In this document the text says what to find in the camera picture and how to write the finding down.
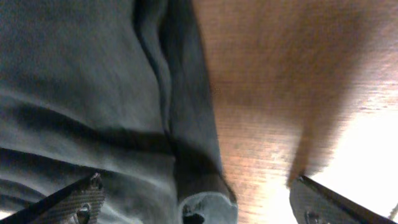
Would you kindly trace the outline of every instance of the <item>wooden table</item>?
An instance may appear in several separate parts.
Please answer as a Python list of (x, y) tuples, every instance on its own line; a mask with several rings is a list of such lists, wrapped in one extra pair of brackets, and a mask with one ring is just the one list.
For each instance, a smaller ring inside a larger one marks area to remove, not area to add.
[(305, 172), (389, 216), (398, 202), (398, 2), (194, 0), (239, 223), (295, 223)]

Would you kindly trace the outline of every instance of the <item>wrinkled fabric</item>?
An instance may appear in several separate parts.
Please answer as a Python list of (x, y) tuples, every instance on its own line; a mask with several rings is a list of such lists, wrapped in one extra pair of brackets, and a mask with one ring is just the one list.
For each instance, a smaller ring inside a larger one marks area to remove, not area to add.
[(186, 0), (0, 6), (0, 210), (99, 172), (98, 223), (237, 222)]

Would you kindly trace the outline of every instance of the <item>wood grain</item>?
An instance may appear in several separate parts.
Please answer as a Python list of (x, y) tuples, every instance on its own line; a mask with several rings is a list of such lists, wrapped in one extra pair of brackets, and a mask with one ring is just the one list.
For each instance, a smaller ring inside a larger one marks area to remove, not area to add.
[(193, 3), (239, 223), (295, 223), (289, 182), (302, 172), (388, 217), (398, 202), (398, 2)]

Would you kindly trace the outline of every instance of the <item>dark gray fabric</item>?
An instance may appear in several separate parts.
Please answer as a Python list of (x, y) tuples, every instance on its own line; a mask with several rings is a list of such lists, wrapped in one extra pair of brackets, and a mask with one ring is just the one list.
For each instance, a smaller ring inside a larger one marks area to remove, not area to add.
[(99, 223), (237, 222), (191, 2), (0, 6), (0, 210), (99, 171)]

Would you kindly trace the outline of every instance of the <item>garment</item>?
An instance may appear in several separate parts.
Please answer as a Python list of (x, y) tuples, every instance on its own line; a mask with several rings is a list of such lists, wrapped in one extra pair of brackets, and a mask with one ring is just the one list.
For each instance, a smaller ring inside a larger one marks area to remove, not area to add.
[(0, 210), (97, 171), (98, 223), (237, 222), (190, 1), (5, 0)]

